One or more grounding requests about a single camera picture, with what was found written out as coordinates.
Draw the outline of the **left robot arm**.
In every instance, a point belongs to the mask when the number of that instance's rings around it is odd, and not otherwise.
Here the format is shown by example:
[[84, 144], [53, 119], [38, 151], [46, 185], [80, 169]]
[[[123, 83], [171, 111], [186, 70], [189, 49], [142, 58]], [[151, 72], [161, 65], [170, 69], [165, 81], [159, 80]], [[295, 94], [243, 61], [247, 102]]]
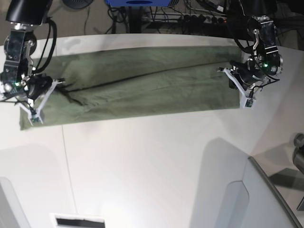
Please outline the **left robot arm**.
[[253, 45], [244, 47], [233, 34], [233, 20], [227, 21], [227, 27], [237, 46], [249, 54], [245, 63], [231, 61], [229, 72], [244, 90], [255, 88], [254, 84], [277, 81], [276, 76], [282, 71], [283, 59], [279, 54], [276, 38], [277, 30], [269, 16], [277, 11], [275, 0], [240, 0], [240, 8], [247, 19], [247, 32], [253, 39]]

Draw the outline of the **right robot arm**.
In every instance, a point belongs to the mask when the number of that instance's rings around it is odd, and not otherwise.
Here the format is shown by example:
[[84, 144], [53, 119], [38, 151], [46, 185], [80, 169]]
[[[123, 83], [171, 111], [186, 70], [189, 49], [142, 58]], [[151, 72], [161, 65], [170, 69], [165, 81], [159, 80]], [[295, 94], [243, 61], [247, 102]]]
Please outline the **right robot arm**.
[[[1, 93], [5, 98], [26, 97], [36, 100], [51, 88], [53, 80], [42, 72], [49, 65], [57, 41], [57, 26], [48, 17], [50, 0], [13, 0], [6, 21], [13, 25], [4, 43], [6, 60], [0, 75]], [[49, 25], [53, 42], [43, 66], [34, 66], [31, 55], [37, 47], [34, 28]]]

